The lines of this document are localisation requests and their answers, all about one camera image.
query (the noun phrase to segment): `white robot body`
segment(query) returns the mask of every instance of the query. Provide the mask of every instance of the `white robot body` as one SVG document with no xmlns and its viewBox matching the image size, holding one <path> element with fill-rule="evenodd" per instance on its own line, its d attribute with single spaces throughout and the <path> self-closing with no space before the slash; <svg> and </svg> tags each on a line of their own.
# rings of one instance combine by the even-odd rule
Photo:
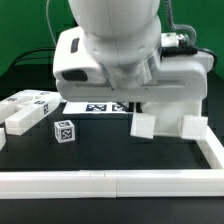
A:
<svg viewBox="0 0 224 224">
<path fill-rule="evenodd" d="M 69 3 L 80 26 L 63 32 L 57 44 L 54 75 L 62 97 L 76 102 L 140 102 L 143 114 L 135 111 L 131 135 L 185 138 L 185 116 L 201 121 L 213 56 L 198 52 L 161 57 L 161 44 L 169 46 L 173 35 L 161 37 L 159 0 Z M 146 129 L 135 125 L 142 119 L 144 124 L 148 120 Z"/>
</svg>

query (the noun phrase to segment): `white cube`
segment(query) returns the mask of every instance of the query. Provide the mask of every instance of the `white cube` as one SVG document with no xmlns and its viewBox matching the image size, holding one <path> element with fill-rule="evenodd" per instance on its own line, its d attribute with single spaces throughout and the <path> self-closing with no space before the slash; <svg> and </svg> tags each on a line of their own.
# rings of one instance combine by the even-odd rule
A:
<svg viewBox="0 0 224 224">
<path fill-rule="evenodd" d="M 206 138 L 207 126 L 207 117 L 187 115 L 183 117 L 180 135 L 183 139 L 202 140 Z"/>
<path fill-rule="evenodd" d="M 5 143 L 6 143 L 5 130 L 4 130 L 4 128 L 0 128 L 0 150 L 2 150 Z"/>
<path fill-rule="evenodd" d="M 71 121 L 54 122 L 55 137 L 59 143 L 75 140 L 75 128 Z"/>
<path fill-rule="evenodd" d="M 156 117 L 149 114 L 134 113 L 131 136 L 153 139 Z"/>
</svg>

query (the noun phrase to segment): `black table surface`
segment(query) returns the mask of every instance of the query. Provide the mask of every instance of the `black table surface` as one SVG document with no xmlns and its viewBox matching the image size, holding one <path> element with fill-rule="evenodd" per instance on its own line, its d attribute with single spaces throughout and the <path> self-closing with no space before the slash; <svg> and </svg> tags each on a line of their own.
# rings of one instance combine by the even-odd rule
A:
<svg viewBox="0 0 224 224">
<path fill-rule="evenodd" d="M 24 89 L 55 90 L 45 65 L 0 77 L 0 98 Z M 208 75 L 203 115 L 224 143 L 224 81 Z M 130 137 L 132 115 L 63 115 L 64 104 L 22 136 L 7 135 L 0 171 L 209 169 L 194 141 Z M 54 122 L 71 120 L 76 141 L 59 144 Z M 0 200 L 0 223 L 223 223 L 224 198 Z"/>
</svg>

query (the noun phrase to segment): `black and white pattern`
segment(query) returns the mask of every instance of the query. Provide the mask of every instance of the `black and white pattern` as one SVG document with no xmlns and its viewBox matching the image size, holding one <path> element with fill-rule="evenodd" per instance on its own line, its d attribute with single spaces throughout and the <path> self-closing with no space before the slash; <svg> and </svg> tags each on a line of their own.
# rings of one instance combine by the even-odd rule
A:
<svg viewBox="0 0 224 224">
<path fill-rule="evenodd" d="M 8 98 L 6 101 L 14 102 L 14 101 L 16 101 L 16 100 L 18 100 L 18 99 L 17 99 L 17 98 L 13 98 L 13 97 L 11 97 L 11 98 Z"/>
<path fill-rule="evenodd" d="M 44 103 L 45 103 L 45 101 L 36 101 L 34 104 L 42 105 L 42 104 L 44 104 Z"/>
<path fill-rule="evenodd" d="M 72 129 L 71 128 L 61 130 L 61 139 L 62 140 L 68 140 L 71 138 L 72 138 Z"/>
<path fill-rule="evenodd" d="M 45 95 L 48 95 L 48 94 L 50 94 L 50 93 L 49 92 L 42 92 L 40 95 L 45 96 Z"/>
<path fill-rule="evenodd" d="M 119 104 L 114 104 L 112 106 L 112 111 L 113 112 L 121 112 L 121 111 L 126 111 L 125 107 L 123 107 L 122 105 Z"/>
<path fill-rule="evenodd" d="M 44 114 L 49 112 L 48 104 L 44 105 Z"/>
<path fill-rule="evenodd" d="M 86 107 L 86 112 L 99 112 L 106 110 L 107 110 L 106 104 L 88 104 Z"/>
<path fill-rule="evenodd" d="M 67 121 L 60 122 L 60 123 L 58 123 L 58 125 L 59 125 L 61 128 L 69 127 L 69 126 L 70 126 L 69 122 L 67 122 Z"/>
</svg>

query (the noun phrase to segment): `white frame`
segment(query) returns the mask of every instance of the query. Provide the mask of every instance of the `white frame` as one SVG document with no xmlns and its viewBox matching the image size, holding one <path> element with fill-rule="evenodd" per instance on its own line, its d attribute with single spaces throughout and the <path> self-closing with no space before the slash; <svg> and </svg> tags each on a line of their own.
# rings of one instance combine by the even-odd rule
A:
<svg viewBox="0 0 224 224">
<path fill-rule="evenodd" d="M 212 169 L 0 173 L 1 199 L 224 196 L 224 148 L 197 141 Z"/>
</svg>

